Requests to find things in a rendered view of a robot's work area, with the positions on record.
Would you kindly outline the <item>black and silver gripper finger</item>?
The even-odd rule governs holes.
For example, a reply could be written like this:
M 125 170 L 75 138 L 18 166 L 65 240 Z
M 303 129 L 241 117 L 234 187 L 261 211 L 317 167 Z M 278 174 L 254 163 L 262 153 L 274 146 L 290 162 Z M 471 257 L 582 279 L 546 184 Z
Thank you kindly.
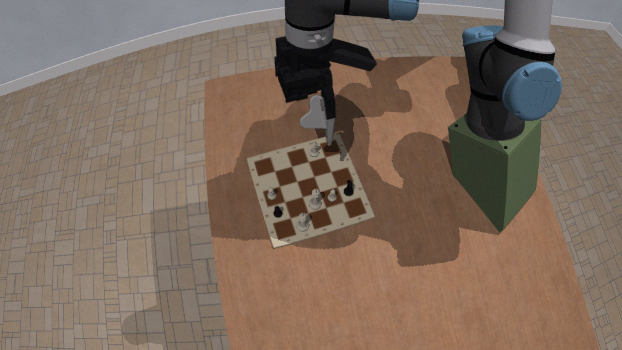
M 321 101 L 321 103 L 320 103 Z M 325 129 L 327 145 L 332 144 L 335 132 L 336 105 L 332 81 L 325 81 L 321 96 L 314 95 L 309 100 L 310 110 L 300 119 L 305 129 Z

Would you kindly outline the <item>white chess king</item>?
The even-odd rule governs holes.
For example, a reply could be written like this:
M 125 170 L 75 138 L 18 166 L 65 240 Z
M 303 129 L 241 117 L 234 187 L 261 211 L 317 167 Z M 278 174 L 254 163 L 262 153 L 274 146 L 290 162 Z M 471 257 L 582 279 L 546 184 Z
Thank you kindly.
M 321 200 L 318 199 L 320 191 L 318 189 L 312 190 L 312 199 L 309 201 L 309 206 L 312 209 L 319 209 L 321 207 Z

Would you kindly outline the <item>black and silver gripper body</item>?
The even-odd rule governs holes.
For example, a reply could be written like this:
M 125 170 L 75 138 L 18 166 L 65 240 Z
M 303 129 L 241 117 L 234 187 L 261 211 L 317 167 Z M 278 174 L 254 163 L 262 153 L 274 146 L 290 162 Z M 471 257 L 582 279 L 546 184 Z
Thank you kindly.
M 326 53 L 331 45 L 332 41 L 317 49 L 302 49 L 288 42 L 286 36 L 276 38 L 275 75 L 286 103 L 308 99 L 308 95 L 322 90 L 325 81 L 332 81 L 330 62 L 317 57 Z

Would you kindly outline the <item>brown and cream chessboard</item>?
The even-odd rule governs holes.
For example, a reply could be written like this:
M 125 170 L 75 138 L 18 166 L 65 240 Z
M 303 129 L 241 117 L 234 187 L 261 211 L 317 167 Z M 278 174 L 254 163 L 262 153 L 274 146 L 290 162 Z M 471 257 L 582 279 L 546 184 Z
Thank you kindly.
M 319 155 L 312 157 L 312 143 L 317 142 Z M 341 139 L 335 134 L 330 146 L 326 137 L 285 147 L 247 158 L 257 197 L 274 249 L 375 218 L 366 193 Z M 347 180 L 354 193 L 346 196 Z M 276 198 L 268 198 L 272 187 Z M 320 191 L 319 209 L 309 201 L 312 190 Z M 328 200 L 330 191 L 336 200 Z M 273 214 L 279 206 L 282 216 Z M 306 231 L 297 229 L 299 215 L 305 213 L 309 222 Z

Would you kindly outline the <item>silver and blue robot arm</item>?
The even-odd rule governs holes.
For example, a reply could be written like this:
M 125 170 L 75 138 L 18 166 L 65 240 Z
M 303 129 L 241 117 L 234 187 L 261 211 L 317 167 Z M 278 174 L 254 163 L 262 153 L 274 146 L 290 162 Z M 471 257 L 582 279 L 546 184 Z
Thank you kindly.
M 562 82 L 549 40 L 552 4 L 505 0 L 504 27 L 463 32 L 471 90 L 467 124 L 477 136 L 515 138 L 525 121 L 544 117 L 557 104 Z M 333 38 L 335 15 L 411 21 L 418 8 L 419 0 L 285 0 L 285 36 L 302 49 L 317 49 L 333 39 L 319 59 L 372 71 L 377 62 L 368 48 Z

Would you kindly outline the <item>white pawn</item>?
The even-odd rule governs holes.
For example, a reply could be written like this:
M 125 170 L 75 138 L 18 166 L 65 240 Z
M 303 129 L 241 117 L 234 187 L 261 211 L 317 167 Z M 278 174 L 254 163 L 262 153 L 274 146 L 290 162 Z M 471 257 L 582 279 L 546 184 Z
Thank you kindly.
M 335 190 L 334 190 L 334 189 L 332 189 L 332 190 L 330 191 L 330 194 L 328 195 L 328 200 L 329 200 L 329 201 L 331 201 L 331 202 L 333 202 L 333 201 L 335 201 L 335 200 L 336 200 L 336 198 L 337 198 L 337 196 L 336 196 L 336 194 L 335 194 Z
M 270 188 L 268 189 L 268 192 L 269 192 L 269 193 L 268 193 L 268 195 L 267 195 L 267 196 L 268 196 L 268 198 L 269 198 L 270 200 L 273 200 L 273 199 L 275 199 L 275 198 L 276 198 L 276 193 L 274 192 L 274 190 L 273 190 L 273 188 L 272 188 L 272 187 L 270 187 Z

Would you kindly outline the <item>white queen chess piece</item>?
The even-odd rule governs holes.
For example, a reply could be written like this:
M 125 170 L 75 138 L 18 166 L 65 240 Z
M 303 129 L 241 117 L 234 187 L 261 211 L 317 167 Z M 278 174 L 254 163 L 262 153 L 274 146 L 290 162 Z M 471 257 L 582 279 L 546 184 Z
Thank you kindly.
M 297 222 L 297 229 L 300 231 L 306 231 L 309 228 L 309 222 L 306 220 L 307 216 L 305 213 L 301 213 L 299 215 L 299 221 Z M 305 222 L 306 221 L 306 222 Z

